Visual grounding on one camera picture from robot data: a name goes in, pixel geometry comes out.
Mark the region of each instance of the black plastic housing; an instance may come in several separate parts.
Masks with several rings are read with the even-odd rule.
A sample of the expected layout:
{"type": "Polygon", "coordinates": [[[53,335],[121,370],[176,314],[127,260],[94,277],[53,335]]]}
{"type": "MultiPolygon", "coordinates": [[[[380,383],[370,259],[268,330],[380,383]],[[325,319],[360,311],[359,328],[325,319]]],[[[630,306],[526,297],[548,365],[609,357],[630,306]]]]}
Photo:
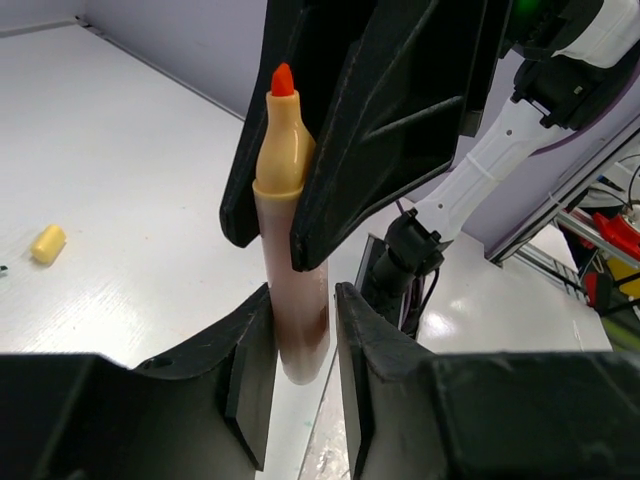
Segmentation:
{"type": "Polygon", "coordinates": [[[504,47],[528,60],[547,60],[582,35],[604,1],[514,0],[504,47]]]}
{"type": "Polygon", "coordinates": [[[0,478],[249,480],[264,466],[277,352],[266,285],[135,370],[0,356],[0,478]]]}
{"type": "Polygon", "coordinates": [[[320,265],[364,219],[446,170],[475,134],[511,0],[270,0],[255,90],[220,221],[240,247],[258,234],[251,183],[265,94],[291,64],[317,141],[291,230],[297,270],[320,265]]]}
{"type": "Polygon", "coordinates": [[[513,99],[535,101],[544,107],[548,112],[542,122],[545,126],[579,131],[610,108],[639,61],[640,42],[608,69],[564,56],[544,62],[527,61],[516,74],[513,99]]]}
{"type": "Polygon", "coordinates": [[[434,355],[336,303],[353,480],[640,478],[640,355],[434,355]]]}
{"type": "Polygon", "coordinates": [[[440,242],[438,232],[428,232],[417,214],[415,209],[403,212],[391,223],[384,237],[386,252],[371,271],[378,288],[392,296],[403,295],[416,277],[439,268],[442,252],[451,244],[440,242]]]}

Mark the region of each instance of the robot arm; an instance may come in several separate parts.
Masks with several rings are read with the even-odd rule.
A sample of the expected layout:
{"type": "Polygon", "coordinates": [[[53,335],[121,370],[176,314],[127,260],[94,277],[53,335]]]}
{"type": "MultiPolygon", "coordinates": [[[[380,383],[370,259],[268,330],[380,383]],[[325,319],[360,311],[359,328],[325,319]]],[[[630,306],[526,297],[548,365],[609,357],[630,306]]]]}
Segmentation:
{"type": "MultiPolygon", "coordinates": [[[[638,0],[610,0],[584,32],[552,57],[566,56],[598,68],[612,68],[640,40],[638,0]]],[[[528,101],[508,100],[487,134],[453,173],[416,205],[417,220],[449,242],[477,206],[520,163],[563,135],[545,127],[546,114],[528,101]]]]}
{"type": "MultiPolygon", "coordinates": [[[[579,35],[574,32],[572,43],[548,52],[533,67],[523,64],[514,95],[487,134],[435,191],[389,229],[387,252],[372,270],[378,289],[397,297],[414,277],[437,269],[471,213],[520,163],[567,130],[590,128],[608,111],[637,68],[638,25],[637,0],[605,2],[579,35]]],[[[367,300],[385,310],[376,305],[379,298],[367,300]]]]}
{"type": "Polygon", "coordinates": [[[429,196],[416,205],[417,220],[452,241],[480,203],[536,150],[562,135],[542,125],[544,114],[527,101],[508,100],[487,134],[429,196]]]}

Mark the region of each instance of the white table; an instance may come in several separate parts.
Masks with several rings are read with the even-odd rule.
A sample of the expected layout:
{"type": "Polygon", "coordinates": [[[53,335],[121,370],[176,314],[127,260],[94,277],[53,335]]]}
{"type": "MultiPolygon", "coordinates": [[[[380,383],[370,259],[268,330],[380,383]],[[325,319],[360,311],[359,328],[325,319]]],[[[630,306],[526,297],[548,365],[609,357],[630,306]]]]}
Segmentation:
{"type": "MultiPolygon", "coordinates": [[[[240,120],[80,27],[1,39],[0,65],[0,263],[10,267],[0,278],[0,351],[100,352],[133,367],[264,282],[259,243],[233,247],[217,217],[240,120]],[[42,268],[27,250],[50,223],[68,243],[42,268]]],[[[367,232],[384,235],[396,216],[380,212],[332,255],[332,284],[355,279],[367,232]]],[[[420,335],[428,348],[609,348],[586,307],[552,287],[533,287],[551,296],[546,307],[524,294],[533,272],[498,269],[464,236],[446,257],[420,335]],[[570,319],[579,339],[550,314],[570,319]],[[442,318],[449,335],[438,333],[442,318]]],[[[306,387],[278,369],[259,478],[298,477],[329,363],[306,387]]]]}

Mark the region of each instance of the metal frame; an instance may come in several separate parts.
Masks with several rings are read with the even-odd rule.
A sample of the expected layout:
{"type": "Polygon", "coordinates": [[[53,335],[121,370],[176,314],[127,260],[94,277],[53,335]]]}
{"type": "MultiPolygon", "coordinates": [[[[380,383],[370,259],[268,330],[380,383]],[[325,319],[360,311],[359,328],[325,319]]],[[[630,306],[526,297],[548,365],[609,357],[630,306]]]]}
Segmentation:
{"type": "Polygon", "coordinates": [[[600,232],[598,232],[598,230],[594,226],[593,219],[588,213],[583,212],[579,208],[575,208],[570,213],[559,212],[558,216],[556,217],[556,221],[566,229],[571,230],[580,238],[584,238],[585,240],[598,247],[600,250],[603,250],[606,253],[613,255],[617,259],[622,260],[630,267],[633,267],[635,269],[640,268],[640,262],[638,262],[635,258],[627,255],[625,252],[611,245],[604,238],[602,238],[602,235],[600,235],[600,232]]]}
{"type": "Polygon", "coordinates": [[[515,256],[547,277],[549,281],[557,285],[558,288],[561,288],[578,300],[584,300],[583,288],[580,286],[580,277],[545,252],[533,245],[527,244],[518,250],[515,256]]]}
{"type": "Polygon", "coordinates": [[[549,193],[549,201],[538,208],[523,226],[501,242],[492,252],[489,252],[487,258],[494,263],[500,263],[513,255],[562,212],[583,190],[592,185],[606,167],[619,160],[615,154],[639,136],[640,114],[576,172],[565,173],[561,181],[563,179],[566,181],[562,183],[560,188],[549,193]]]}

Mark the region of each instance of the orange marker tip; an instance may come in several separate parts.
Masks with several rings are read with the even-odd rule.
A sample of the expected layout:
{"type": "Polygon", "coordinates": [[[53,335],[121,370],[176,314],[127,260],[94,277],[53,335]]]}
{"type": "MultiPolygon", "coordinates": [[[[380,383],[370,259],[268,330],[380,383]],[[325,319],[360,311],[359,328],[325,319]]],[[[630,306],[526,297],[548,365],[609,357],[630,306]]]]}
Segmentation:
{"type": "Polygon", "coordinates": [[[288,97],[293,95],[293,75],[286,63],[281,63],[273,72],[271,79],[271,95],[274,97],[288,97]]]}

